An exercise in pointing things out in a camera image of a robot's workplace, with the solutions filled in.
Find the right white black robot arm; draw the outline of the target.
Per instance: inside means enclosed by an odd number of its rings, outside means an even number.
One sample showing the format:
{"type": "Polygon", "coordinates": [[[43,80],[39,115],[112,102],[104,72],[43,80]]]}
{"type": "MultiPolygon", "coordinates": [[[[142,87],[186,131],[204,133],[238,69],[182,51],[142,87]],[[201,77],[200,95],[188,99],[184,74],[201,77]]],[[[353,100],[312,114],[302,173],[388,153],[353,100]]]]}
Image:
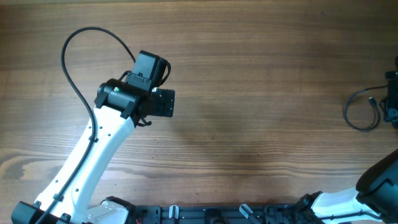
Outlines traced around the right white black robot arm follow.
{"type": "MultiPolygon", "coordinates": [[[[366,132],[375,129],[381,118],[397,128],[397,72],[386,72],[387,85],[370,87],[353,93],[347,100],[343,117],[351,128],[366,132]],[[377,103],[369,97],[375,120],[367,128],[359,128],[348,120],[348,106],[353,98],[373,89],[387,88],[387,96],[377,103]]],[[[349,223],[374,220],[397,223],[397,151],[370,167],[358,180],[356,187],[335,193],[317,192],[303,196],[292,209],[296,223],[349,223]]]]}

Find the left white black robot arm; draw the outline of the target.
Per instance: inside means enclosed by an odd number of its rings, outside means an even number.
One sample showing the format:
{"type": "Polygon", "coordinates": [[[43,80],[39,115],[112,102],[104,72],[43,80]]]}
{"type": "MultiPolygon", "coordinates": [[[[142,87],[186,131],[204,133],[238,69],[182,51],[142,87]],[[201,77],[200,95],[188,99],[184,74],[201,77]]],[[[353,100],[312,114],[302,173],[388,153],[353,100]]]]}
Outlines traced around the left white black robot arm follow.
{"type": "Polygon", "coordinates": [[[135,206],[116,197],[100,205],[89,203],[114,153],[146,116],[171,117],[175,92],[160,86],[171,65],[164,58],[140,51],[134,68],[123,78],[98,88],[93,117],[63,167],[33,204],[19,202],[13,223],[132,223],[135,206]]]}

